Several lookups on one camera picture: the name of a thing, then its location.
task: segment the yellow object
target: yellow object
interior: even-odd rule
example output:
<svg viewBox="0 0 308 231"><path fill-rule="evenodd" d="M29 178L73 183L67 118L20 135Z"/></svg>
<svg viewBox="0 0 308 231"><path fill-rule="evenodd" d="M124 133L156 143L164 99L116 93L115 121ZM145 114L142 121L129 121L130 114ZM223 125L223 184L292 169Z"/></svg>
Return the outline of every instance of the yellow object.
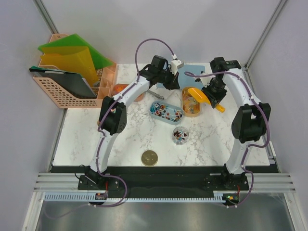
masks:
<svg viewBox="0 0 308 231"><path fill-rule="evenodd" d="M211 104L210 100L207 98L207 96L198 88L189 88L188 89L188 93L191 94L194 99L198 102L198 103L207 103L207 104ZM220 104L217 104L217 106L215 107L215 109L219 110L220 112L224 113L226 108L224 108L223 106L221 106Z"/></svg>
<svg viewBox="0 0 308 231"><path fill-rule="evenodd" d="M99 79L88 47L44 47L42 63L54 65L60 70L79 73L93 88Z"/></svg>

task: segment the round transparent container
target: round transparent container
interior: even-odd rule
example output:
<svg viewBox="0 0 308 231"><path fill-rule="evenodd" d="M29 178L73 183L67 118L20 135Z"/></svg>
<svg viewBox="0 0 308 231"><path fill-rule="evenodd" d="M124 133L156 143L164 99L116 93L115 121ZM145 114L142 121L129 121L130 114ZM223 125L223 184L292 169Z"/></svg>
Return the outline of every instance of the round transparent container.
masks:
<svg viewBox="0 0 308 231"><path fill-rule="evenodd" d="M172 132L172 140L177 145L182 145L188 140L188 130L185 127L176 127Z"/></svg>

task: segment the orange basket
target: orange basket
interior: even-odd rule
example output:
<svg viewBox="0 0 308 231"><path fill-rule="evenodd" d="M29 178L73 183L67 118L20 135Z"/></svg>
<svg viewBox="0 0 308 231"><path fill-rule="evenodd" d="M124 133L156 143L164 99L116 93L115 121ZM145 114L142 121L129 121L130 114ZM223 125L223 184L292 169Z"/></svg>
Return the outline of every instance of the orange basket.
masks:
<svg viewBox="0 0 308 231"><path fill-rule="evenodd" d="M49 42L64 38L66 36L68 35L53 34ZM58 69L53 65L41 65L41 62L39 63L39 67ZM103 98L105 96L111 96L112 89L116 83L116 63L113 62L113 65L109 67L96 70L96 74L100 79L100 86L98 88L92 88L92 90L97 94L96 99L76 98L55 81L47 77L33 76L33 79L59 108L100 108L102 106Z"/></svg>

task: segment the white marble table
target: white marble table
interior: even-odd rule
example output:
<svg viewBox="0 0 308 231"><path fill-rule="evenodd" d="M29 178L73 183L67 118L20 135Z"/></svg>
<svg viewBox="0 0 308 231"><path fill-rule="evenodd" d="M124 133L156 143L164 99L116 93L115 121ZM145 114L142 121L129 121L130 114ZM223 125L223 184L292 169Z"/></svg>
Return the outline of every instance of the white marble table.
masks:
<svg viewBox="0 0 308 231"><path fill-rule="evenodd" d="M211 73L208 63L202 65L205 65L205 73ZM118 83L130 83L135 76L134 64L118 65ZM158 154L157 166L222 166L226 163L234 142L231 123L237 112L229 92L221 102L226 107L225 113L204 104L198 117L182 118L179 125L189 130L189 140L182 146L175 145L171 139L176 126L149 116L148 110L154 100L156 98L147 93L142 101L134 102L128 108L128 122L114 143L109 166L142 166L141 155L146 150ZM172 93L166 102L180 106L180 90ZM97 132L99 112L100 109L67 110L54 166L79 166L91 162L100 136ZM266 150L253 148L247 165L270 165Z"/></svg>

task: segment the connector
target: connector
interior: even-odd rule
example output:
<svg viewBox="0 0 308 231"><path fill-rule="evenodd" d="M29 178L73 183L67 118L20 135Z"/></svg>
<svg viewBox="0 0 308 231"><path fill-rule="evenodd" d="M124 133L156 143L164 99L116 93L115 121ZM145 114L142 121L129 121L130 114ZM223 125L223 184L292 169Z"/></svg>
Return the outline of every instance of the connector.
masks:
<svg viewBox="0 0 308 231"><path fill-rule="evenodd" d="M184 66L184 63L179 60L179 59L175 59L171 61L171 73L172 74L176 74L178 72L178 70Z"/></svg>

